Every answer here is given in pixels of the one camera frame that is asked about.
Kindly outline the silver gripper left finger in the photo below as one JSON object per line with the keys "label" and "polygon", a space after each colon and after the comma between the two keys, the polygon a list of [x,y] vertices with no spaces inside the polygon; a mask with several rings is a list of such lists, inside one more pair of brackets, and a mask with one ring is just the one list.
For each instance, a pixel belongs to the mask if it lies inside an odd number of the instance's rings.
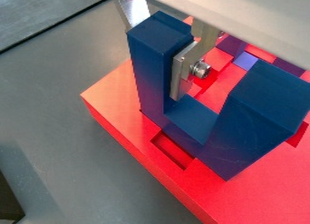
{"label": "silver gripper left finger", "polygon": [[130,31],[138,24],[141,24],[149,17],[149,3],[148,0],[113,0],[120,15],[125,23],[125,31]]}

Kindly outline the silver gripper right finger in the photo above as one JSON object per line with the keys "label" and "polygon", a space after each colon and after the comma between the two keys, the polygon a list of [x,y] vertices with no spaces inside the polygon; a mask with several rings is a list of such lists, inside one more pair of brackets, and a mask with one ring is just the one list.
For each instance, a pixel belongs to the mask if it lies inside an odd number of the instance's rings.
{"label": "silver gripper right finger", "polygon": [[202,57],[216,47],[220,33],[217,27],[193,19],[192,34],[200,41],[194,40],[174,56],[170,96],[176,101],[188,93],[193,78],[205,79],[210,74],[212,66],[204,62]]}

